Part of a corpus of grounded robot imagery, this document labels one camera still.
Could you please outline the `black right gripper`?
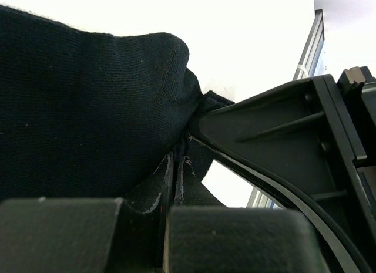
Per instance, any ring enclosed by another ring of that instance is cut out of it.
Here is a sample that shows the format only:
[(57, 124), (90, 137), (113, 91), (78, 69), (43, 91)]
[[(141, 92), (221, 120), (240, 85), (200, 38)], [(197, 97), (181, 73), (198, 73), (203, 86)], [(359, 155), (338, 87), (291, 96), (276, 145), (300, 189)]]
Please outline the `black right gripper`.
[(332, 272), (375, 271), (375, 77), (315, 76), (319, 115), (294, 81), (196, 116), (195, 141), (315, 227)]

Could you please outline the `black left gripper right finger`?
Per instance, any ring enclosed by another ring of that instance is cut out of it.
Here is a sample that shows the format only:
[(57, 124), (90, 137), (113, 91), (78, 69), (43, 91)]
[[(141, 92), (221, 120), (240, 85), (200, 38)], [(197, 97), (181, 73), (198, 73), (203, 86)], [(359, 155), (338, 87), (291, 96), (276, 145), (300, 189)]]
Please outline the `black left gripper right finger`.
[(176, 174), (166, 221), (165, 272), (325, 272), (315, 231), (294, 210), (185, 204), (198, 182), (187, 157)]

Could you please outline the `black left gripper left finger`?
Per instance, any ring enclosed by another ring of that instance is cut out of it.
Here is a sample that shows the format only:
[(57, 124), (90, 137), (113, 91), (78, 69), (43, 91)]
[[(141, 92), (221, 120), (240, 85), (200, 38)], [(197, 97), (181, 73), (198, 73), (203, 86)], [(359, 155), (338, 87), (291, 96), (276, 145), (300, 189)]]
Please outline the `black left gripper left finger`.
[(2, 272), (156, 272), (173, 199), (173, 156), (122, 198), (1, 203)]

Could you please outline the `black sock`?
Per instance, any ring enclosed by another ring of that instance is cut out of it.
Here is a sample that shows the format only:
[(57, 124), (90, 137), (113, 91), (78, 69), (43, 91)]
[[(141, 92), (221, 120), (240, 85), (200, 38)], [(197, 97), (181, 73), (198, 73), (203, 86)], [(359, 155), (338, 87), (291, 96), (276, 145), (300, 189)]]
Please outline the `black sock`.
[(1, 199), (116, 198), (179, 163), (202, 93), (177, 36), (90, 33), (1, 7)]

